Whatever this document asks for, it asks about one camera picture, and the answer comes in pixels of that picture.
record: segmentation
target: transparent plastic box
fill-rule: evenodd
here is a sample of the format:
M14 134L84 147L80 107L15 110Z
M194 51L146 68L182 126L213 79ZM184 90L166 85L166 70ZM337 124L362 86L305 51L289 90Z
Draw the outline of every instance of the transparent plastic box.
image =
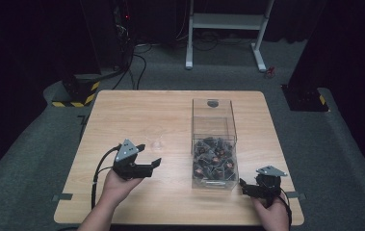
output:
M239 174L231 100L196 98L192 109L192 188L232 190Z

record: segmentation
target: light wood surface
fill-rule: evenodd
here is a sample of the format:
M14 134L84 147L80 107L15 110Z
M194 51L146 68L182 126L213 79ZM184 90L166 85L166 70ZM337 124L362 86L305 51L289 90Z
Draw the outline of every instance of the light wood surface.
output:
M117 207L112 223L122 224L211 224L258 225L250 198L238 185L232 192L192 189L191 120L194 98L232 100L237 132L236 155L239 176L255 184L257 170L272 165L289 174L281 187L294 191L274 129L272 118L259 91L207 90L103 90L95 101L63 193L71 200L61 200L55 213L58 223L81 223L91 209L91 182L101 157L112 147L129 139L135 145L147 144L138 155L137 164L157 158L162 163L154 169ZM144 130L150 125L164 129L163 148L151 150ZM113 164L116 153L103 167ZM99 175L97 199L106 171ZM297 199L290 199L293 225L304 218Z

